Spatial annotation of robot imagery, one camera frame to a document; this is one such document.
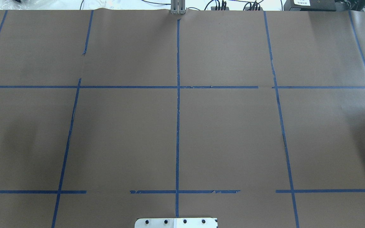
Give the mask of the black computer box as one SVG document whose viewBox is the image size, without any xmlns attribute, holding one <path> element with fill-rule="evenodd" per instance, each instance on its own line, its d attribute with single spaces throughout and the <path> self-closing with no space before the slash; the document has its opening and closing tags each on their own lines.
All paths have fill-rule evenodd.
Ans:
<svg viewBox="0 0 365 228">
<path fill-rule="evenodd" d="M 287 0 L 284 11 L 336 11 L 334 0 Z"/>
</svg>

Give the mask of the aluminium frame post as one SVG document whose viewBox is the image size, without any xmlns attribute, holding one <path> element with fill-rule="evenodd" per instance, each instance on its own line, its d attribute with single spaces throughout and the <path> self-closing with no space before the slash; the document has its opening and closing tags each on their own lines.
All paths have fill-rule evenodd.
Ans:
<svg viewBox="0 0 365 228">
<path fill-rule="evenodd" d="M 185 0 L 171 0 L 170 1 L 170 13 L 172 15 L 183 15 L 186 13 L 186 1 Z"/>
</svg>

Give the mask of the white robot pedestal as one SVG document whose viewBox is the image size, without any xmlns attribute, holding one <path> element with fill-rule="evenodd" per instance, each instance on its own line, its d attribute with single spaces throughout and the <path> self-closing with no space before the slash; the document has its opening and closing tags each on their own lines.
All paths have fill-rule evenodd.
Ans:
<svg viewBox="0 0 365 228">
<path fill-rule="evenodd" d="M 216 218 L 141 218 L 135 228 L 217 228 Z"/>
</svg>

